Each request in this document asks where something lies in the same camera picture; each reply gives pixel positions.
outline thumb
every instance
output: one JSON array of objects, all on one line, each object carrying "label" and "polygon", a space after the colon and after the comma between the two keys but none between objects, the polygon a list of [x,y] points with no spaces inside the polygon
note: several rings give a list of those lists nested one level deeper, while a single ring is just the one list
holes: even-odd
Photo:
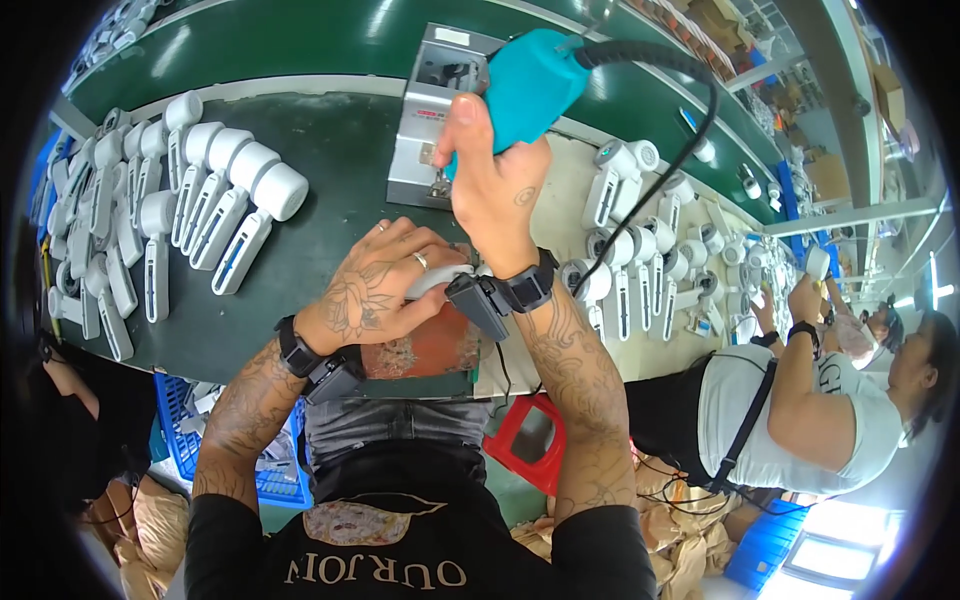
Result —
[{"label": "thumb", "polygon": [[410,333],[421,323],[440,312],[446,302],[444,290],[447,285],[447,283],[435,285],[427,290],[419,300],[414,300],[400,308],[399,312],[396,313],[396,323],[400,329],[399,335]]},{"label": "thumb", "polygon": [[434,151],[434,163],[448,164],[454,152],[458,172],[468,170],[481,178],[493,175],[493,124],[487,105],[476,94],[453,99]]}]

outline black coiled cable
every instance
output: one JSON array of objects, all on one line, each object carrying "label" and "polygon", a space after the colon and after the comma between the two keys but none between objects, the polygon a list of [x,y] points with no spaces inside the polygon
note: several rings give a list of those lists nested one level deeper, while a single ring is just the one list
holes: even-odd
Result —
[{"label": "black coiled cable", "polygon": [[647,64],[662,66],[692,77],[701,84],[706,85],[710,93],[707,116],[704,117],[704,122],[697,129],[693,137],[686,142],[686,145],[680,150],[677,157],[670,162],[670,166],[663,172],[663,175],[654,181],[654,184],[647,190],[647,193],[637,201],[630,212],[627,213],[627,216],[624,217],[623,221],[613,230],[613,234],[607,239],[606,243],[604,243],[600,253],[597,254],[596,263],[584,273],[580,282],[577,283],[576,288],[574,288],[573,297],[576,298],[590,276],[600,268],[600,264],[607,257],[607,253],[610,252],[610,248],[612,248],[617,236],[623,233],[623,230],[627,228],[640,209],[643,208],[650,198],[663,187],[663,184],[680,169],[681,163],[693,154],[693,149],[696,148],[704,136],[707,135],[707,130],[710,128],[710,125],[713,124],[713,120],[717,115],[717,109],[720,105],[720,95],[717,90],[716,80],[705,65],[679,50],[667,48],[652,42],[605,41],[592,46],[577,48],[573,56],[576,61],[586,69],[596,68],[604,64],[612,64],[614,62],[646,62]]}]

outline tattooed hand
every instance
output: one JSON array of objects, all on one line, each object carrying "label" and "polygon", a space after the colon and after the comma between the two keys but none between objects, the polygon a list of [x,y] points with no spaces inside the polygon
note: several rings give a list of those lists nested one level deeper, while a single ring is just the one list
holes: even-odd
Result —
[{"label": "tattooed hand", "polygon": [[406,217],[392,223],[383,219],[350,249],[323,297],[299,312],[294,329],[322,355],[348,344],[378,344],[406,335],[440,312],[446,301],[444,286],[438,285],[404,305],[407,288],[423,275],[414,252],[431,269],[466,262],[432,229],[417,228]]},{"label": "tattooed hand", "polygon": [[434,163],[446,166],[457,153],[453,214],[493,274],[504,279],[539,262],[530,217],[551,155],[543,136],[533,144],[517,142],[500,156],[492,148],[487,105],[475,94],[454,98]]}]

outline silver ring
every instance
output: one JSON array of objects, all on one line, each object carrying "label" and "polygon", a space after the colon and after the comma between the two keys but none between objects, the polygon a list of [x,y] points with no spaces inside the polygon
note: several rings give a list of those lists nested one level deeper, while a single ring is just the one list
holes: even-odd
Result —
[{"label": "silver ring", "polygon": [[423,254],[419,252],[414,252],[414,258],[416,258],[420,262],[421,266],[423,267],[424,273],[430,270],[430,265],[426,264],[426,258],[423,258]]}]

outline green workbench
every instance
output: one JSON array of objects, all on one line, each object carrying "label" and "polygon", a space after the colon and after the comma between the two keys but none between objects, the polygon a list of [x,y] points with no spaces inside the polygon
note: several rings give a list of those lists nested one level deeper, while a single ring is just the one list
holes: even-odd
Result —
[{"label": "green workbench", "polygon": [[[537,4],[578,18],[571,0],[540,0]],[[538,16],[483,0],[234,0],[193,12],[143,37],[90,73],[70,99],[99,122],[114,106],[133,109],[217,83],[317,73],[406,78],[428,21],[502,39],[538,27],[561,29]],[[661,32],[623,7],[600,31],[663,42]],[[675,156],[691,135],[679,108],[686,108],[695,118],[702,118],[702,113],[635,65],[611,65],[602,71],[602,76],[590,79],[587,92],[565,116],[622,139],[651,139],[664,158]],[[700,86],[681,85],[706,100],[706,91]],[[734,98],[726,92],[723,95],[721,118],[759,160],[768,167],[782,160],[776,146]],[[718,128],[709,138],[717,150],[715,163],[690,159],[685,170],[740,204],[761,223],[782,220],[763,201],[765,196],[751,201],[740,185],[736,169],[747,163],[755,166],[756,178],[766,188],[768,181],[756,163]]]},{"label": "green workbench", "polygon": [[[280,317],[316,300],[353,243],[382,218],[410,217],[447,241],[467,241],[450,213],[386,204],[400,99],[364,94],[272,94],[204,103],[204,120],[253,132],[310,181],[310,193],[273,232],[233,296],[210,290],[212,271],[194,271],[170,249],[170,316],[147,323],[143,260],[131,269],[140,305],[127,318],[134,347],[128,363],[177,376],[227,383],[275,335]],[[79,325],[61,321],[72,344],[110,356],[106,337],[85,341]],[[364,396],[459,396],[472,393],[464,372],[370,381]]]}]

